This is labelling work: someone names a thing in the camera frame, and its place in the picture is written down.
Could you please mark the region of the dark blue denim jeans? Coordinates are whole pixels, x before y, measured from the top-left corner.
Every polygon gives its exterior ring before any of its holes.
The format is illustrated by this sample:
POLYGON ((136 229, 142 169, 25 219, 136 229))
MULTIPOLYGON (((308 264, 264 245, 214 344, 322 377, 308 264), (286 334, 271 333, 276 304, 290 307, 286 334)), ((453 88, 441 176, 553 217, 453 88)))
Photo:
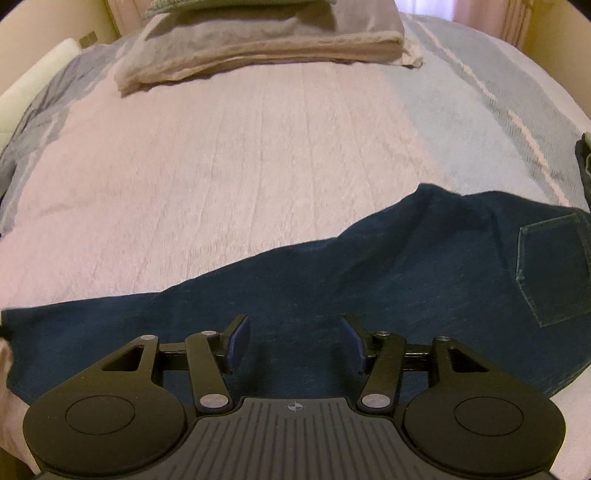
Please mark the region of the dark blue denim jeans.
POLYGON ((235 396, 352 395, 339 321, 412 343, 448 335, 554 395, 590 364, 590 216, 503 192, 423 184, 339 236, 291 245, 156 293, 2 316, 26 403, 143 334, 180 342, 243 314, 235 396))

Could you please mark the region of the pink grey striped bedspread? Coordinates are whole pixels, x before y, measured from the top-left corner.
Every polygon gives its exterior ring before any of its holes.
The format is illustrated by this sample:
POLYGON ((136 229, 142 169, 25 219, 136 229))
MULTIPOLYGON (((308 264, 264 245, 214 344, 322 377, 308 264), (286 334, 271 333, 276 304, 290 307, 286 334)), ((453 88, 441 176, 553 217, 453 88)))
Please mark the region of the pink grey striped bedspread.
POLYGON ((259 65, 122 95, 131 39, 33 101, 1 157, 1 306, 159 292, 331 238, 423 183, 584 208, 589 117, 514 47, 407 15, 417 69, 259 65))

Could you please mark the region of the folded grey green clothes stack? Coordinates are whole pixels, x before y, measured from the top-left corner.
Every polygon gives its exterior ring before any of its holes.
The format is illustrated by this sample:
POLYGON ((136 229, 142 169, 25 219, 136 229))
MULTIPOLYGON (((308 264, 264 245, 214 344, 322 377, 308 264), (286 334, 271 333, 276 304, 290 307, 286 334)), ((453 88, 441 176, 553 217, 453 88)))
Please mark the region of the folded grey green clothes stack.
POLYGON ((575 156, 579 167, 584 196, 588 206, 591 207, 591 150, 589 132, 585 132, 581 139, 576 142, 575 156))

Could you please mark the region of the folded beige blanket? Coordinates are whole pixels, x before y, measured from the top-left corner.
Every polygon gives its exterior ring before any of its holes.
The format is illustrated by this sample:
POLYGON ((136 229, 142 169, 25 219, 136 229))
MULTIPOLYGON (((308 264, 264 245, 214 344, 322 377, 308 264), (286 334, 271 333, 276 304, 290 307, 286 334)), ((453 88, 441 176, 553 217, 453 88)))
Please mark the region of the folded beige blanket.
POLYGON ((322 61, 418 68, 423 55, 393 1, 342 1, 329 13, 283 19, 163 14, 149 19, 115 81, 130 94, 244 66, 322 61))

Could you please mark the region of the white quilted bolster pillow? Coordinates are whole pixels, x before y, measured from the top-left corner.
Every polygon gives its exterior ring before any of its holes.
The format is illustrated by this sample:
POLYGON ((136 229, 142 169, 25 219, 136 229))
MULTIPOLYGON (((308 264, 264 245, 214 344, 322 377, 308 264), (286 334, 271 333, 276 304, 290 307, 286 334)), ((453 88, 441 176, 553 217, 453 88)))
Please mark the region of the white quilted bolster pillow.
POLYGON ((1 95, 1 150, 9 143, 35 97, 81 52, 82 49, 76 40, 63 40, 1 95))

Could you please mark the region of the green knitted cushion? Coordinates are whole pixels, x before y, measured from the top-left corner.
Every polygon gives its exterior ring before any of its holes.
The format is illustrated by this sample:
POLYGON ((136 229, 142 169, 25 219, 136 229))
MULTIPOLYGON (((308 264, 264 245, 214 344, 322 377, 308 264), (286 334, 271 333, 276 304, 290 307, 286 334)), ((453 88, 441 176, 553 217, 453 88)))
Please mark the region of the green knitted cushion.
POLYGON ((324 14, 339 9, 342 1, 204 0, 152 1, 144 19, 163 14, 197 14, 207 18, 288 18, 300 14, 324 14))

